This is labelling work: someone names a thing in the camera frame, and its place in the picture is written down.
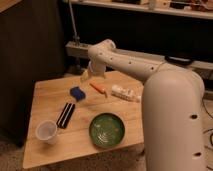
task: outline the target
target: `green plate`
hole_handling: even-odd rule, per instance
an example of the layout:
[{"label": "green plate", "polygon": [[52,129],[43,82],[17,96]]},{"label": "green plate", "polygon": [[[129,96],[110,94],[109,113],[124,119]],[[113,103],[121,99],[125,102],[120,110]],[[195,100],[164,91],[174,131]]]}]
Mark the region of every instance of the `green plate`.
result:
[{"label": "green plate", "polygon": [[92,142],[102,148],[112,148],[124,137],[125,127],[122,120],[112,113],[96,116],[89,127]]}]

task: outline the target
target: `desk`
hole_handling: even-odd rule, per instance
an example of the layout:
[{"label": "desk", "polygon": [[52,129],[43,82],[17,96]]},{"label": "desk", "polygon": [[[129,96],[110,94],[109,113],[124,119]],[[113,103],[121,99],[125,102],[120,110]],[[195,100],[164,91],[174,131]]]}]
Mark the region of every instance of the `desk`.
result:
[{"label": "desk", "polygon": [[[93,145],[88,132],[92,119],[103,112],[118,115],[125,125],[124,139],[113,149],[143,142],[140,103],[128,102],[110,95],[113,84],[131,88],[141,95],[141,82],[117,71],[107,72],[106,79],[93,77],[91,81],[104,85],[108,98],[91,87],[89,81],[81,83],[79,76],[40,81],[35,84],[23,160],[25,169],[107,151]],[[75,86],[79,86],[86,93],[86,99],[76,102],[69,95],[70,88]],[[36,126],[46,119],[57,121],[66,102],[75,103],[76,109],[68,127],[59,129],[57,144],[49,146],[37,140]]]}]

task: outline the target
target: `sponge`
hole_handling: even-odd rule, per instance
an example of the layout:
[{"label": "sponge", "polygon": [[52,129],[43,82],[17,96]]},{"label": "sponge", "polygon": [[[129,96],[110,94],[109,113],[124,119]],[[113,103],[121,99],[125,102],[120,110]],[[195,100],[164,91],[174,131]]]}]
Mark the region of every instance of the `sponge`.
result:
[{"label": "sponge", "polygon": [[86,98],[86,94],[78,86],[70,89],[70,95],[73,96],[77,102]]}]

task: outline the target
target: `paper cup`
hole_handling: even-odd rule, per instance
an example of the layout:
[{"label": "paper cup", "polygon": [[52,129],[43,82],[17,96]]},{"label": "paper cup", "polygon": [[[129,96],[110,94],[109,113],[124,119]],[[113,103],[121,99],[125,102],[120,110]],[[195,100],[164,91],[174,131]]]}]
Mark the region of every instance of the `paper cup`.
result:
[{"label": "paper cup", "polygon": [[45,120],[37,126],[35,134],[39,140],[53,145],[57,141],[57,125],[54,121]]}]

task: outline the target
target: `small toy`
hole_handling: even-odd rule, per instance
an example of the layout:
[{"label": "small toy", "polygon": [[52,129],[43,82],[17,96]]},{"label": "small toy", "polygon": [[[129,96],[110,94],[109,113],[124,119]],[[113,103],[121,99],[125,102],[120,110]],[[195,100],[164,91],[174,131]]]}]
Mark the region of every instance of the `small toy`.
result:
[{"label": "small toy", "polygon": [[96,89],[99,93],[104,94],[105,97],[107,98],[107,92],[105,90],[104,87],[102,87],[101,85],[98,85],[96,83],[89,83],[94,89]]}]

